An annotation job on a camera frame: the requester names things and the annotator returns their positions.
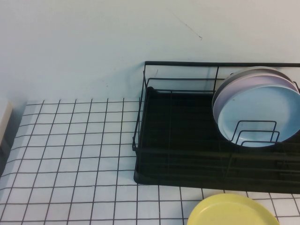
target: dish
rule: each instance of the dish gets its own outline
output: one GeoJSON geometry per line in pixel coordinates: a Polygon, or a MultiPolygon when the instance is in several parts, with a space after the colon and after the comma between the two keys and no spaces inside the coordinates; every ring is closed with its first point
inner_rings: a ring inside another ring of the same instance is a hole
{"type": "Polygon", "coordinates": [[[235,194],[213,195],[193,209],[187,225],[279,225],[275,217],[254,200],[235,194]]]}
{"type": "Polygon", "coordinates": [[[221,134],[233,143],[247,147],[273,145],[274,122],[241,122],[240,120],[276,121],[275,130],[280,132],[282,142],[294,135],[300,128],[300,94],[282,85],[256,85],[232,96],[221,109],[217,123],[221,134]],[[269,132],[242,132],[242,130],[263,130],[269,132]]]}
{"type": "Polygon", "coordinates": [[[213,116],[215,121],[218,121],[219,114],[226,104],[226,102],[235,94],[240,91],[247,90],[255,85],[282,85],[294,91],[298,91],[293,83],[289,82],[281,76],[269,73],[255,73],[254,75],[247,75],[232,81],[227,85],[217,97],[213,106],[213,116]]]}
{"type": "Polygon", "coordinates": [[[273,74],[273,75],[278,75],[284,79],[287,79],[289,82],[292,83],[292,80],[285,74],[279,72],[278,70],[271,68],[271,67],[248,67],[245,68],[243,70],[237,71],[233,74],[231,74],[230,76],[228,76],[223,83],[220,85],[220,87],[216,90],[213,98],[212,98],[212,106],[214,106],[214,103],[217,99],[217,97],[219,96],[219,94],[221,93],[221,91],[231,82],[233,82],[234,80],[243,77],[243,76],[247,76],[247,75],[253,75],[255,73],[269,73],[269,74],[273,74]]]}

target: white plate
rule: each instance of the white plate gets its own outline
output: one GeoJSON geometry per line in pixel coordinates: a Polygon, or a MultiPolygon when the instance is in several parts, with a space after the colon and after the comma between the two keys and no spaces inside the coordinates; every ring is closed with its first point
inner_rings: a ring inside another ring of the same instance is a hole
{"type": "MultiPolygon", "coordinates": [[[[276,131],[280,132],[278,141],[282,142],[293,136],[300,129],[300,94],[285,86],[257,85],[241,91],[231,97],[222,108],[218,117],[221,134],[231,140],[240,120],[272,120],[276,121],[276,131]]],[[[272,131],[273,122],[241,122],[232,142],[248,147],[264,147],[273,145],[263,143],[271,140],[272,133],[242,132],[242,130],[272,131]]]]}
{"type": "Polygon", "coordinates": [[[298,92],[298,89],[294,86],[293,83],[278,75],[259,72],[247,76],[242,76],[227,85],[217,97],[213,106],[213,115],[215,121],[218,121],[218,117],[223,106],[233,95],[260,84],[283,85],[298,92]]]}
{"type": "Polygon", "coordinates": [[[247,75],[253,75],[255,73],[268,73],[273,75],[278,75],[284,79],[287,79],[289,82],[292,83],[292,80],[285,74],[279,72],[278,70],[272,68],[272,67],[248,67],[243,70],[237,71],[230,76],[228,76],[223,83],[220,85],[220,87],[216,90],[213,98],[212,98],[212,106],[214,106],[214,103],[221,93],[221,91],[229,85],[231,82],[233,82],[236,79],[239,79],[240,77],[247,76],[247,75]]]}

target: yellow plate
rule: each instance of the yellow plate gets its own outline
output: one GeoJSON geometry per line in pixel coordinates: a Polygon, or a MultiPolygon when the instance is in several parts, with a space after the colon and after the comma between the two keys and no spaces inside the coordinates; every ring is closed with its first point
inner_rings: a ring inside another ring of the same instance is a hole
{"type": "Polygon", "coordinates": [[[250,198],[219,194],[202,200],[193,209],[187,225],[279,225],[279,222],[250,198]]]}

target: dish rack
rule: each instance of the dish rack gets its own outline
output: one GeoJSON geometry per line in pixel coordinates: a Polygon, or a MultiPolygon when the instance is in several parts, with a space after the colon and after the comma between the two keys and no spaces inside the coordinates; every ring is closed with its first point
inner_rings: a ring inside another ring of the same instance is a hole
{"type": "Polygon", "coordinates": [[[226,140],[212,115],[212,97],[220,68],[266,66],[297,67],[291,63],[200,63],[146,61],[142,92],[132,148],[136,152],[134,179],[140,184],[212,188],[257,192],[300,193],[300,132],[284,142],[276,121],[241,120],[274,123],[272,146],[249,148],[226,140]],[[148,66],[215,68],[214,78],[146,79],[148,66]],[[211,82],[210,89],[170,89],[164,83],[211,82]],[[155,88],[151,83],[159,84],[155,88]]]}

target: white countertop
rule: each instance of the white countertop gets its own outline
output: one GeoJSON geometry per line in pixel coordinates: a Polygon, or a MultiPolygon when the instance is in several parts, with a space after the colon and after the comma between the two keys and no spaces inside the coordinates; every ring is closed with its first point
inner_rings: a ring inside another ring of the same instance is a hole
{"type": "Polygon", "coordinates": [[[184,225],[218,193],[300,224],[300,195],[137,185],[138,99],[30,102],[0,179],[1,225],[184,225]]]}

